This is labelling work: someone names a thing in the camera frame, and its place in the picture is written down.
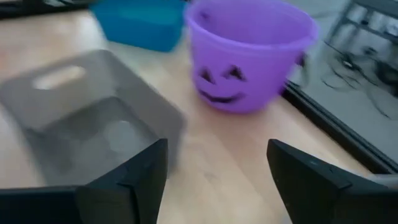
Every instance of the bucket rim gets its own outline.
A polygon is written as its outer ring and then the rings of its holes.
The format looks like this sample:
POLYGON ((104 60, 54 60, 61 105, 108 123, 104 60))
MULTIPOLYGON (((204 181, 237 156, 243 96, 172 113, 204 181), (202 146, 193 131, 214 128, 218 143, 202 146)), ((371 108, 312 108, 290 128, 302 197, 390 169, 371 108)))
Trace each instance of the bucket rim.
POLYGON ((201 32, 202 34, 207 35, 208 37, 210 37, 211 39, 213 39, 217 42, 221 42, 224 44, 227 43, 227 44, 233 45, 235 47, 242 47, 242 48, 251 49, 251 50, 275 50, 275 49, 277 49, 277 50, 292 50, 292 49, 298 49, 298 48, 300 48, 300 49, 306 48, 315 43, 315 41, 318 39, 318 36, 319 36, 319 33, 318 33, 319 28, 318 28, 318 25, 315 22, 315 20, 308 13, 306 13, 305 11, 303 11, 303 10, 297 8, 296 6, 289 4, 287 2, 278 1, 278 0, 271 0, 271 1, 277 2, 278 4, 285 5, 287 7, 291 7, 292 9, 295 9, 295 10, 301 12, 308 19, 308 21, 310 21, 312 24, 309 35, 306 37, 303 37, 301 39, 295 40, 293 42, 287 43, 287 44, 268 44, 268 45, 250 44, 247 42, 241 42, 241 41, 237 41, 237 40, 228 39, 226 37, 222 37, 220 35, 217 35, 210 31, 207 31, 193 19, 192 11, 194 11, 195 7, 198 7, 199 4, 203 4, 203 2, 205 2, 205 0, 201 0, 201 1, 196 0, 191 4, 187 4, 186 10, 184 12, 184 17, 188 23, 188 26, 191 29, 195 29, 195 30, 201 32))

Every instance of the carved eye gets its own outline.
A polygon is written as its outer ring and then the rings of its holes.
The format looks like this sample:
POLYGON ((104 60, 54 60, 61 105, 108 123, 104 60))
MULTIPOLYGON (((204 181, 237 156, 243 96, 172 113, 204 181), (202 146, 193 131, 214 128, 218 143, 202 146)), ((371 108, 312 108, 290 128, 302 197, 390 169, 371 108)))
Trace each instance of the carved eye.
POLYGON ((213 78, 211 77, 211 75, 210 75, 210 73, 209 73, 209 71, 208 71, 207 69, 204 68, 204 69, 201 71, 200 76, 201 76, 204 80, 206 80, 206 81, 208 81, 208 82, 210 82, 210 83, 212 83, 212 84, 215 84, 213 78))
POLYGON ((224 75, 225 78, 230 79, 231 77, 241 80, 243 82, 246 81, 242 71, 237 66, 233 65, 231 69, 224 75))

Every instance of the purple bucket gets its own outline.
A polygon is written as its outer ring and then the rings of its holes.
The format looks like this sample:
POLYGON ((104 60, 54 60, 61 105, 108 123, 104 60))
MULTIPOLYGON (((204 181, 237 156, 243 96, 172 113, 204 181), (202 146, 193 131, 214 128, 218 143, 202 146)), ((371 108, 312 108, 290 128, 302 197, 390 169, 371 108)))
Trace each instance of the purple bucket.
POLYGON ((318 36, 308 14, 278 0, 196 0, 185 17, 200 97, 234 113, 256 111, 277 96, 318 36))

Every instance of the gray floor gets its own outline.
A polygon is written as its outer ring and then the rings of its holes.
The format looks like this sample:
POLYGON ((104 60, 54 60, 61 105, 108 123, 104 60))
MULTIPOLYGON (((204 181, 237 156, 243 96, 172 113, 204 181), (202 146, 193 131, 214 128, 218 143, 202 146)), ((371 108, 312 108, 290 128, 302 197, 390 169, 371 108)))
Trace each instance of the gray floor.
MULTIPOLYGON (((304 92, 387 156, 398 162, 398 99, 394 98, 389 93, 388 87, 376 78, 373 72, 374 63, 371 60, 361 62, 360 66, 363 67, 366 76, 378 86, 359 78, 358 74, 347 74, 347 71, 336 61, 335 51, 323 43, 346 1, 289 0, 289 2, 308 12, 320 26, 320 40, 308 51, 310 83, 303 88, 304 92), (343 80, 333 75, 328 62, 337 71, 357 78, 359 80, 358 89, 349 90, 343 80), (330 88, 322 80, 340 89, 330 88), (375 104, 386 115, 377 110, 375 104)), ((352 17, 358 18, 361 15, 361 10, 358 9, 352 17)), ((376 17, 378 19, 372 23, 374 27, 380 26, 383 20, 381 15, 376 17)), ((348 26, 344 29, 337 38, 335 44, 337 49, 341 50, 350 28, 348 26)), ((392 48, 385 40, 362 31, 355 43, 350 46, 350 51, 358 54, 365 46, 375 48, 380 57, 385 57, 392 48)), ((294 71, 290 80, 302 83, 299 68, 294 71)))

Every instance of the wooden tabletop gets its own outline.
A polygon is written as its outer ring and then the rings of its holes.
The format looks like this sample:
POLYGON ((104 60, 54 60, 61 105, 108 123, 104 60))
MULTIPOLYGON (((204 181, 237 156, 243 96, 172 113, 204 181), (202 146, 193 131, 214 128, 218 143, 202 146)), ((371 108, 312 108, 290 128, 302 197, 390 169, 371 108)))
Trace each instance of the wooden tabletop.
MULTIPOLYGON (((89 12, 0 22, 0 81, 93 49, 110 49, 187 118, 179 165, 167 181, 161 224, 290 223, 269 171, 270 138, 359 174, 368 171, 283 98, 248 115, 198 99, 187 41, 169 54, 107 43, 89 12)), ((43 185, 12 121, 0 112, 0 187, 43 185)))

